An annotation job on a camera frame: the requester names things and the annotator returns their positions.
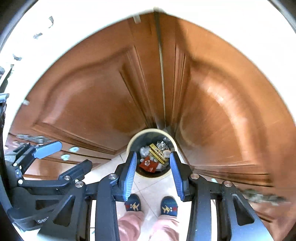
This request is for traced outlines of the red snack wrapper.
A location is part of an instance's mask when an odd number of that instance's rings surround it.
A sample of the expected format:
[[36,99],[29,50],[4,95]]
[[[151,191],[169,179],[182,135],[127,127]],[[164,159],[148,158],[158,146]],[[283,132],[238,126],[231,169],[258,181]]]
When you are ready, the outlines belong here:
[[158,164],[159,162],[157,159],[152,156],[147,156],[141,161],[139,167],[149,173],[154,173],[157,169]]

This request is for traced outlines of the silver foil bag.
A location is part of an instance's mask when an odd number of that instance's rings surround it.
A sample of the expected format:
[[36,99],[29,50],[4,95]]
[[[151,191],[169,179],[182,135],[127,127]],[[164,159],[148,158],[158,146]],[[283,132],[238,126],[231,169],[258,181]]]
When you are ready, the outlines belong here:
[[170,148],[168,147],[168,145],[166,144],[165,141],[158,141],[157,142],[157,147],[160,151],[169,151]]

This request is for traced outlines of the yellow box trash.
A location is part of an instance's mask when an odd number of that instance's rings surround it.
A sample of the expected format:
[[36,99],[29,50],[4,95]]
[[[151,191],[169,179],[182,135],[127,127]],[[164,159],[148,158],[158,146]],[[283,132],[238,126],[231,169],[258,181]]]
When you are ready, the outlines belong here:
[[167,158],[164,157],[163,152],[158,149],[155,144],[149,145],[149,152],[162,164],[165,165],[168,161]]

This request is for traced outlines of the cream round trash bin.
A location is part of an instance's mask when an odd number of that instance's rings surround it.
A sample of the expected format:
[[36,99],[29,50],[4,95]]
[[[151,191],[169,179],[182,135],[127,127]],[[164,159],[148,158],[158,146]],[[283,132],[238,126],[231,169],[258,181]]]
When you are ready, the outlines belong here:
[[126,154],[136,153],[136,172],[147,178],[157,178],[170,171],[170,155],[178,150],[167,132],[149,128],[135,134],[127,145]]

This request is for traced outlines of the left blue patterned slipper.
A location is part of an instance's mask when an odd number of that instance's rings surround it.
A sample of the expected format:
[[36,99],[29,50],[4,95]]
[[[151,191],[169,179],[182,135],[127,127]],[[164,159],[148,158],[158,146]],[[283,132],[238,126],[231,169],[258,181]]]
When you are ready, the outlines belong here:
[[140,198],[136,194],[131,194],[128,200],[125,202],[126,211],[141,211],[142,205]]

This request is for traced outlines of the blue patterned slipper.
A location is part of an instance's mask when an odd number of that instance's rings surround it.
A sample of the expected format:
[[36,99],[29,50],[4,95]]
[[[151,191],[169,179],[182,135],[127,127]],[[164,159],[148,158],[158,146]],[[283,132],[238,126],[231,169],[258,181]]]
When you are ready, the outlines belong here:
[[165,196],[161,200],[161,215],[169,215],[177,217],[178,215],[178,205],[175,201],[174,197],[171,196]]
[[141,211],[142,205],[140,198],[136,194],[131,194],[128,200],[125,202],[126,211]]

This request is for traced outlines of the left pink trouser leg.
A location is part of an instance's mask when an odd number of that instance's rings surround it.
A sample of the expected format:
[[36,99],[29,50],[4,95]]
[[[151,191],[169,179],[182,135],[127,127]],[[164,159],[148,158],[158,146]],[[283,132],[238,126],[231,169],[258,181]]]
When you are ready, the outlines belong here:
[[137,240],[140,236],[143,222],[144,213],[142,211],[127,211],[124,216],[118,220],[120,240]]

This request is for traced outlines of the pink trouser leg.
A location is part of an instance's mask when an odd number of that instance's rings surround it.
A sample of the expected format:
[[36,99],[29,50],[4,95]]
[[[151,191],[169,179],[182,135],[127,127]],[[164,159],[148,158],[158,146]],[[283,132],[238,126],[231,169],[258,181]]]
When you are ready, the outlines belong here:
[[176,216],[162,214],[152,226],[149,240],[179,240],[179,221]]
[[143,222],[144,213],[142,211],[127,211],[124,216],[118,220],[120,240],[137,240],[140,236]]

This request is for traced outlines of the right blue patterned slipper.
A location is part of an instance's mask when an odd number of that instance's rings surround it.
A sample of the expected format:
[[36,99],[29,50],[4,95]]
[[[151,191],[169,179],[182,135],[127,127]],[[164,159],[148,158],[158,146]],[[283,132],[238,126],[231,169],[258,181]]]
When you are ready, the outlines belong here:
[[161,200],[161,215],[169,215],[177,217],[178,215],[178,205],[175,201],[174,197],[171,196],[165,196]]

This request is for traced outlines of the right pink trouser leg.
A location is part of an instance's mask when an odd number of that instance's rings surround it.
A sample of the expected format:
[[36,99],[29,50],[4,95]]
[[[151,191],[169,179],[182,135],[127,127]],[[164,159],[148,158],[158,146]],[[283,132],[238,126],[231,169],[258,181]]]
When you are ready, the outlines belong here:
[[149,240],[179,240],[179,221],[176,216],[162,214],[152,226]]

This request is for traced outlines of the left wooden cabinet door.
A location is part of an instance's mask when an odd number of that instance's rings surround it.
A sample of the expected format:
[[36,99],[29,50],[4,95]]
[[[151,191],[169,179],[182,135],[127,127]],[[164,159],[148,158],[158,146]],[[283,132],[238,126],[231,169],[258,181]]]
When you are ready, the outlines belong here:
[[28,142],[18,134],[60,141],[52,162],[95,165],[123,152],[146,128],[163,128],[165,111],[156,15],[115,23],[58,59],[27,94],[6,151]]

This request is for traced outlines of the wooden cabinet door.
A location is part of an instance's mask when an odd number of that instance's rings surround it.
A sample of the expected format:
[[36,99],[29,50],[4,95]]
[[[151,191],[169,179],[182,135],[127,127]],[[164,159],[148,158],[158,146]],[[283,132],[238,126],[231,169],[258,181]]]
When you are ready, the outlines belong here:
[[123,152],[146,128],[163,128],[165,111],[156,15],[115,23],[58,59],[27,94],[6,151],[28,142],[18,134],[60,141],[52,162],[95,165]]
[[159,15],[166,124],[196,173],[232,181],[274,240],[294,240],[295,124],[263,73],[214,33]]

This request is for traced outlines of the right wooden cabinet door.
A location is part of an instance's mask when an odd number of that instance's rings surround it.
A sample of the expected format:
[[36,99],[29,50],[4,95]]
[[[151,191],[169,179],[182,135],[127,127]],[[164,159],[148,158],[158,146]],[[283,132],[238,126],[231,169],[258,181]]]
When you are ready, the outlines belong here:
[[274,240],[294,240],[295,124],[263,73],[214,33],[159,15],[166,124],[196,173],[232,181]]

